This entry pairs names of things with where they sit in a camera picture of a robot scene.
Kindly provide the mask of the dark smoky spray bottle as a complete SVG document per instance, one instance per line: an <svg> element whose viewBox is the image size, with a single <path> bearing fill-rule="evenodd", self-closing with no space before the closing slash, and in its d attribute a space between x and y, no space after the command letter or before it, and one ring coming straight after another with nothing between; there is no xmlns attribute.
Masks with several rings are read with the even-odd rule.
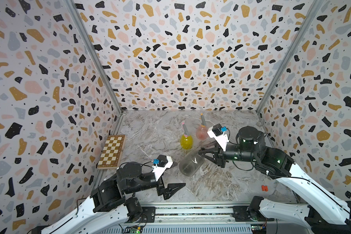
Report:
<svg viewBox="0 0 351 234"><path fill-rule="evenodd" d="M199 155L199 149L194 149L180 161L179 170L183 175L191 177L199 170L204 161L205 158Z"/></svg>

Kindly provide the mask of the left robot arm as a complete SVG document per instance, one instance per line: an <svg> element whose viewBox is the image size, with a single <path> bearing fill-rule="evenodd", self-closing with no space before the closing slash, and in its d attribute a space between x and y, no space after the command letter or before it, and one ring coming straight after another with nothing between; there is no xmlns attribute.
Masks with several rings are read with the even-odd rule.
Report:
<svg viewBox="0 0 351 234"><path fill-rule="evenodd" d="M165 200L185 187L185 183L166 186L161 176L172 167L172 162L154 165L151 172L143 173L142 163L127 162L114 175L104 180L89 197L77 203L71 213L48 226L37 226L31 234L97 234L109 227L124 223L148 222L136 193L153 189Z"/></svg>

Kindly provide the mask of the yellow spray bottle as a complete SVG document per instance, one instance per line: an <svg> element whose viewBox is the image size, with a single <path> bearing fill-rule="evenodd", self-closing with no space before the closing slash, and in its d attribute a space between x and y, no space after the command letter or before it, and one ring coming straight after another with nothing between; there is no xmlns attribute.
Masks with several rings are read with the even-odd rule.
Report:
<svg viewBox="0 0 351 234"><path fill-rule="evenodd" d="M190 150L193 148L193 137L189 135L182 135L180 138L180 146L184 150Z"/></svg>

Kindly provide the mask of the grey pink spray nozzle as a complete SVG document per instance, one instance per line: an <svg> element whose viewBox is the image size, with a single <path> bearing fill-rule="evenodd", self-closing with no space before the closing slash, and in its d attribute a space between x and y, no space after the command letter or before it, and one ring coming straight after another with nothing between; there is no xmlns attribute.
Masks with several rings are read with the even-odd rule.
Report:
<svg viewBox="0 0 351 234"><path fill-rule="evenodd" d="M186 125L185 125L185 122L182 123L182 128L184 130L185 137L188 137L190 134L189 134L189 131L188 131Z"/></svg>

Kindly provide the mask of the grey yellow spray nozzle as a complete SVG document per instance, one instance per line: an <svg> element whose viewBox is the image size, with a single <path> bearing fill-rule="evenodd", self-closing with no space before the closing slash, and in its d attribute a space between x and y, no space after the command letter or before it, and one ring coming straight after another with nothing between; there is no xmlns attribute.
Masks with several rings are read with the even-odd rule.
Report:
<svg viewBox="0 0 351 234"><path fill-rule="evenodd" d="M205 121L205 118L204 118L204 115L203 115L203 114L200 114L200 119L201 119L201 125L202 125L202 127L206 127L206 121Z"/></svg>

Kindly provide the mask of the pink transparent spray bottle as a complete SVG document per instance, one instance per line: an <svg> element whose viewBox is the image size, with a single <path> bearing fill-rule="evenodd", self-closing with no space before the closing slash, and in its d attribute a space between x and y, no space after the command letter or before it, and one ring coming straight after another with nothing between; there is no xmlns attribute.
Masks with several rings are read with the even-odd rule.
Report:
<svg viewBox="0 0 351 234"><path fill-rule="evenodd" d="M208 137L208 128L205 125L200 125L197 128L196 137L201 141L206 140Z"/></svg>

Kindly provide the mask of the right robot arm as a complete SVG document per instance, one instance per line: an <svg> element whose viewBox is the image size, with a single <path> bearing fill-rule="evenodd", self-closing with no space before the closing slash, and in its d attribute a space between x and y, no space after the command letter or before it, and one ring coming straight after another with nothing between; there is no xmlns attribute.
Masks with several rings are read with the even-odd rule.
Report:
<svg viewBox="0 0 351 234"><path fill-rule="evenodd" d="M228 129L217 124L208 130L214 141L201 147L198 155L224 168L227 162L249 162L253 169L287 186L306 204L252 198L247 210L235 219L265 221L280 219L311 230L314 234L351 234L351 201L344 201L313 180L285 152L267 147L263 132L245 126L229 141Z"/></svg>

